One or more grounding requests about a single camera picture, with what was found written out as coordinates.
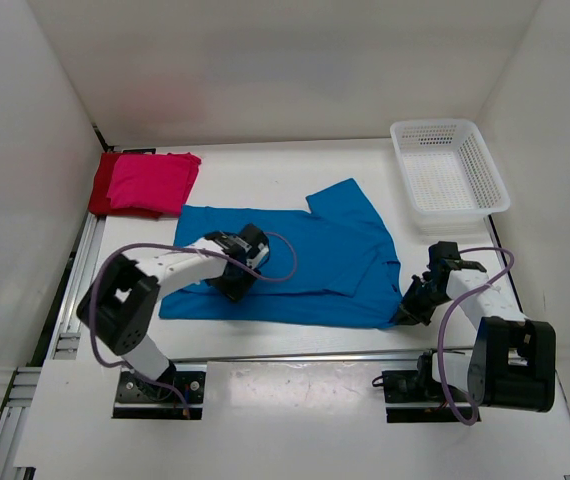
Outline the blue t-shirt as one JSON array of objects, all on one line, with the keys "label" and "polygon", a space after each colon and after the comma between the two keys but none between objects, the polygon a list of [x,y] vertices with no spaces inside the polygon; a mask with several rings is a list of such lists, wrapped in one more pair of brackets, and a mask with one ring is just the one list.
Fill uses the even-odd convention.
[{"label": "blue t-shirt", "polygon": [[201,283],[165,297],[164,320],[252,320],[386,329],[402,300],[392,236],[354,179],[306,198],[306,210],[186,206],[174,243],[252,223],[272,233],[263,279],[234,303]]}]

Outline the pink t-shirt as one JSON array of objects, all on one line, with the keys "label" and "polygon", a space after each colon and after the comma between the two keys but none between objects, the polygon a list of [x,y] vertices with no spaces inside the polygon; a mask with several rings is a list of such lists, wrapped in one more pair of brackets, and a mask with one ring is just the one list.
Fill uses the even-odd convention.
[{"label": "pink t-shirt", "polygon": [[110,207],[144,209],[178,218],[200,166],[201,159],[191,153],[121,155],[107,190]]}]

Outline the dark red t-shirt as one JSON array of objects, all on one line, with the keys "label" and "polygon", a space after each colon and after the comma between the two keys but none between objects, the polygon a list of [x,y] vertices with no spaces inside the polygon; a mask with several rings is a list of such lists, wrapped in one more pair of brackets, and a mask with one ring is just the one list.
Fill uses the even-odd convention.
[{"label": "dark red t-shirt", "polygon": [[96,216],[107,216],[112,212],[107,193],[119,156],[119,153],[103,153],[101,155],[88,204],[88,211]]}]

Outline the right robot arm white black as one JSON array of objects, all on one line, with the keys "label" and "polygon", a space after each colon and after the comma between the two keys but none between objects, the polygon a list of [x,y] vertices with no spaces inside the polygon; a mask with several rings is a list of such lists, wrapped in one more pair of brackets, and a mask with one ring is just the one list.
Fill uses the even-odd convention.
[{"label": "right robot arm white black", "polygon": [[[463,259],[457,243],[439,241],[428,253],[426,271],[413,276],[392,322],[427,325],[445,306],[437,346],[419,356],[415,370],[384,373],[387,400],[470,400],[473,408],[549,411],[555,400],[554,328],[513,307],[497,287],[498,279],[480,262]],[[444,348],[444,330],[456,309],[476,331],[468,354]]]}]

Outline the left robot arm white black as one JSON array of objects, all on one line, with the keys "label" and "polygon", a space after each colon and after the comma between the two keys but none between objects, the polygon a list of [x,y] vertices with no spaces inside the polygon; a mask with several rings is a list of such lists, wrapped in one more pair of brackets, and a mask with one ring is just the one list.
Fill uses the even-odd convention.
[{"label": "left robot arm white black", "polygon": [[266,233],[248,224],[236,233],[214,231],[186,247],[142,244],[160,253],[134,260],[129,245],[100,267],[77,307],[89,329],[95,359],[106,368],[128,367],[153,400],[171,395],[176,368],[148,334],[157,303],[186,287],[205,283],[231,302],[247,295],[269,254]]}]

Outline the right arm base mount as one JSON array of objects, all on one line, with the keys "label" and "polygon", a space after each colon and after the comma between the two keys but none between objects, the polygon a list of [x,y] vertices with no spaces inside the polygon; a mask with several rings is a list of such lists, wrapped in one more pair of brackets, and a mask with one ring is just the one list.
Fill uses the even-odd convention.
[{"label": "right arm base mount", "polygon": [[481,420],[479,407],[467,392],[467,367],[471,354],[461,350],[444,353],[447,380],[441,383],[437,352],[426,350],[416,359],[398,360],[371,381],[383,392],[386,421],[389,424],[462,423]]}]

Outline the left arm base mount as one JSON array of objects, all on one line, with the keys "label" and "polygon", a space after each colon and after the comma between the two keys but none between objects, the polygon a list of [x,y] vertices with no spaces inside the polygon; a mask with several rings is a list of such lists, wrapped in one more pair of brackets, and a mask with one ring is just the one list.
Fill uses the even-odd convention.
[{"label": "left arm base mount", "polygon": [[200,421],[206,387],[205,364],[176,363],[174,387],[186,403],[172,391],[144,382],[130,369],[120,371],[112,408],[114,419]]}]

